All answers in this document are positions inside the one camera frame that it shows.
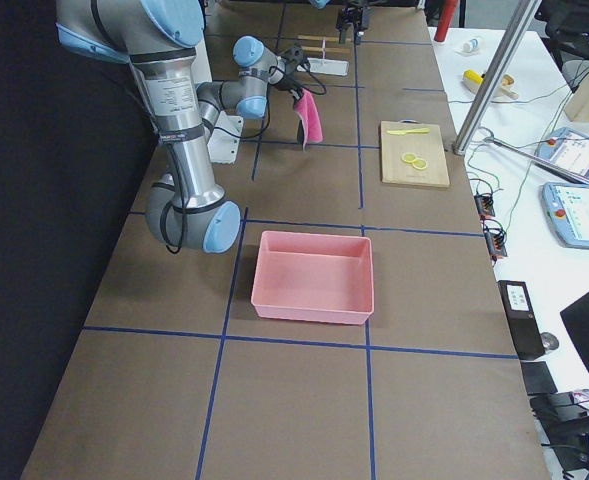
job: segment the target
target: pink cloth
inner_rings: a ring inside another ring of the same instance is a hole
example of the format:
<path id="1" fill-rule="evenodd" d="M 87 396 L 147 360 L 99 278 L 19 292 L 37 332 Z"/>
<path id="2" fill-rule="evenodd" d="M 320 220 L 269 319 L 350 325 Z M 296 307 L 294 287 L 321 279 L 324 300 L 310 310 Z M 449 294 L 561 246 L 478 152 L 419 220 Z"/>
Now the pink cloth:
<path id="1" fill-rule="evenodd" d="M 314 96 L 307 90 L 303 90 L 303 96 L 294 103 L 294 111 L 303 125 L 303 148 L 308 142 L 322 142 L 323 129 L 321 128 L 321 119 L 318 116 Z"/>

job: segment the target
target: pink tray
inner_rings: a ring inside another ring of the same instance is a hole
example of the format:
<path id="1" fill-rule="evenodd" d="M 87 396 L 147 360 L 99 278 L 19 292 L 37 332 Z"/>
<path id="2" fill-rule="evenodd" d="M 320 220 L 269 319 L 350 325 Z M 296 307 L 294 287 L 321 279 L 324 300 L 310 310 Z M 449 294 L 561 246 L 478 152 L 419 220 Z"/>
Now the pink tray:
<path id="1" fill-rule="evenodd" d="M 252 305 L 259 317 L 360 325 L 374 311 L 367 237 L 265 231 Z"/>

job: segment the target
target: metal rod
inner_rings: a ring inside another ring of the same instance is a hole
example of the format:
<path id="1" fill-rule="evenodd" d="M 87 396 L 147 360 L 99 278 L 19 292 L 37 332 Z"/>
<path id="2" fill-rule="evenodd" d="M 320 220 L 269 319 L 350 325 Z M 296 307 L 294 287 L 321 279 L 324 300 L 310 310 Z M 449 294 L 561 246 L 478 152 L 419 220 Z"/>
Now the metal rod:
<path id="1" fill-rule="evenodd" d="M 516 7 L 507 30 L 503 34 L 501 43 L 494 54 L 494 58 L 492 58 L 492 62 L 485 73 L 483 83 L 481 83 L 470 111 L 465 117 L 461 131 L 454 142 L 454 153 L 457 155 L 465 154 L 465 150 L 472 141 L 472 135 L 474 135 L 481 123 L 485 110 L 487 110 L 494 92 L 503 80 L 505 70 L 507 70 L 507 66 L 512 60 L 521 38 L 523 38 L 532 22 L 540 3 L 541 0 L 521 0 Z"/>
<path id="2" fill-rule="evenodd" d="M 504 141 L 499 140 L 498 138 L 487 137 L 485 139 L 485 141 L 489 142 L 489 143 L 493 143 L 494 145 L 498 145 L 499 147 L 505 148 L 505 149 L 509 150 L 510 152 L 515 152 L 515 153 L 518 153 L 519 155 L 529 158 L 537 165 L 541 165 L 542 167 L 544 167 L 548 170 L 552 170 L 553 172 L 556 172 L 558 174 L 561 174 L 564 177 L 571 178 L 572 180 L 576 180 L 577 182 L 585 183 L 585 184 L 589 185 L 589 178 L 587 178 L 583 175 L 580 175 L 578 173 L 574 173 L 574 172 L 570 172 L 569 170 L 565 170 L 564 168 L 554 165 L 553 163 L 550 163 L 547 160 L 543 160 L 542 158 L 539 158 L 536 155 L 532 155 L 530 153 L 523 152 L 522 150 L 519 150 L 518 148 L 513 147 L 512 145 L 505 143 Z"/>

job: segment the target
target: yellow knife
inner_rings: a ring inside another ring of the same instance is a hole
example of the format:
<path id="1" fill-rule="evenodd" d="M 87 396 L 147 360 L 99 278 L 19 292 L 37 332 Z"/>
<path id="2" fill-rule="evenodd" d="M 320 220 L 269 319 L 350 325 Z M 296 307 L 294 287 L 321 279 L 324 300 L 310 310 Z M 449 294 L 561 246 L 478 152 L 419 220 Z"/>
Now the yellow knife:
<path id="1" fill-rule="evenodd" d="M 424 128 L 407 128 L 405 130 L 387 130 L 390 135 L 407 135 L 410 133 L 430 133 L 430 129 Z"/>

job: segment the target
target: black wall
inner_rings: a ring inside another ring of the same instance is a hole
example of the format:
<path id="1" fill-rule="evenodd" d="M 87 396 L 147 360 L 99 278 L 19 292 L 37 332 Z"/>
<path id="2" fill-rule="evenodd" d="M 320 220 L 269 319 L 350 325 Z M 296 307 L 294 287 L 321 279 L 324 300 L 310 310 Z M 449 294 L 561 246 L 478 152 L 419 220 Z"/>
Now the black wall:
<path id="1" fill-rule="evenodd" d="M 54 0 L 0 1 L 0 480 L 29 458 L 155 145 L 99 74 L 127 67 L 66 52 L 55 21 Z"/>

